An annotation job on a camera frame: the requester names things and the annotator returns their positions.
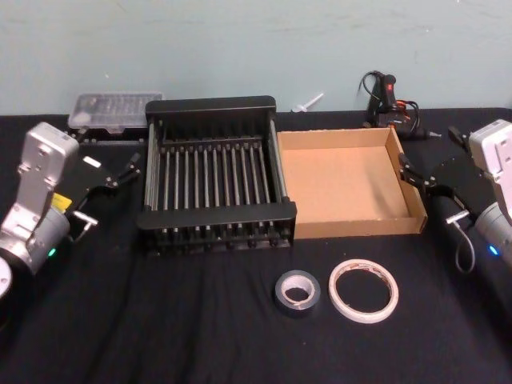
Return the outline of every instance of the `blue indicator light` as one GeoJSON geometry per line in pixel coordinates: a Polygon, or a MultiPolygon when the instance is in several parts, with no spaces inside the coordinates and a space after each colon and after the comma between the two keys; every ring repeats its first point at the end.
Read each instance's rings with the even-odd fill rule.
{"type": "Polygon", "coordinates": [[[499,256],[499,252],[494,246],[489,246],[489,250],[494,256],[499,256]]]}

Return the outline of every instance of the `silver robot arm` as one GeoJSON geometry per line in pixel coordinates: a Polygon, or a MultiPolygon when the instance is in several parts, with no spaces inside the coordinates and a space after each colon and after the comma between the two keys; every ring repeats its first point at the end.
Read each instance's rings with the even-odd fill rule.
{"type": "Polygon", "coordinates": [[[35,275],[69,231],[69,222],[51,201],[54,188],[73,167],[78,147],[74,138],[45,122],[27,132],[18,195],[0,227],[0,301],[17,272],[35,275]]]}

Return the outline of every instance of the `clear plastic container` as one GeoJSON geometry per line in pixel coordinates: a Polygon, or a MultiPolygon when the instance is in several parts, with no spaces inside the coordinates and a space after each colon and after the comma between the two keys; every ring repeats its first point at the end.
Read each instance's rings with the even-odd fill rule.
{"type": "Polygon", "coordinates": [[[161,92],[108,92],[81,94],[67,123],[72,129],[88,126],[109,134],[145,128],[146,104],[162,100],[161,92]]]}

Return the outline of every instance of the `yellow warning label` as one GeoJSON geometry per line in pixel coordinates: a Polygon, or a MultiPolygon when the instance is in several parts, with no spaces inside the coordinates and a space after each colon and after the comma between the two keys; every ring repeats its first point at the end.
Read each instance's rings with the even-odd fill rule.
{"type": "Polygon", "coordinates": [[[54,194],[54,198],[51,201],[51,205],[55,207],[55,209],[59,210],[62,214],[66,212],[66,210],[70,207],[72,201],[68,199],[66,196],[62,196],[61,194],[54,194]]]}

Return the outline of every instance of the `gray cable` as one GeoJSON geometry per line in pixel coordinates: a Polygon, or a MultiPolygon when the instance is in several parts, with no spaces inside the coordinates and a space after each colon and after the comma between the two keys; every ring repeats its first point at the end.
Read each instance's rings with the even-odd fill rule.
{"type": "Polygon", "coordinates": [[[458,224],[458,222],[453,222],[452,223],[455,227],[455,229],[462,235],[462,238],[461,240],[458,242],[458,245],[457,245],[457,249],[455,251],[455,266],[457,267],[457,269],[462,272],[463,274],[468,274],[470,273],[473,269],[474,269],[474,264],[475,264],[475,256],[474,256],[474,247],[473,247],[473,243],[471,242],[470,238],[467,236],[467,234],[462,230],[461,226],[458,224]],[[461,265],[460,265],[460,262],[459,262],[459,251],[460,251],[460,248],[461,248],[461,244],[462,244],[462,241],[463,240],[466,240],[466,243],[467,245],[470,247],[470,252],[471,252],[471,264],[470,264],[470,268],[468,268],[467,270],[464,270],[461,265]]]}

